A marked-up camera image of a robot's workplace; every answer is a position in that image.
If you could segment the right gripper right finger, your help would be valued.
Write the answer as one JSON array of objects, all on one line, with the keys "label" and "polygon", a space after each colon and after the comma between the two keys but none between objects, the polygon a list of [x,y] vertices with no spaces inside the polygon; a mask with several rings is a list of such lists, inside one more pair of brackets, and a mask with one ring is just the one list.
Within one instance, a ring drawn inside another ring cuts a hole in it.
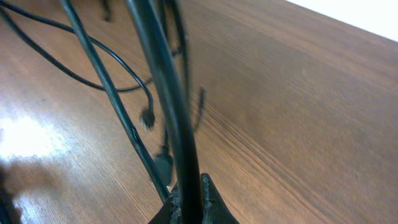
[{"label": "right gripper right finger", "polygon": [[238,224],[239,222],[227,208],[209,174],[202,173],[200,177],[203,201],[202,224]]}]

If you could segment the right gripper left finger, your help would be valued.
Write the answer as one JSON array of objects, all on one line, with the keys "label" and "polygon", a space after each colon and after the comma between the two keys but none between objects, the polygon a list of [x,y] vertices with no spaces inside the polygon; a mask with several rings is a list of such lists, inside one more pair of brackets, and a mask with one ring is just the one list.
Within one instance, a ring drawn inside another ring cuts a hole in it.
[{"label": "right gripper left finger", "polygon": [[162,208],[156,213],[149,224],[180,224],[178,183],[171,189]]}]

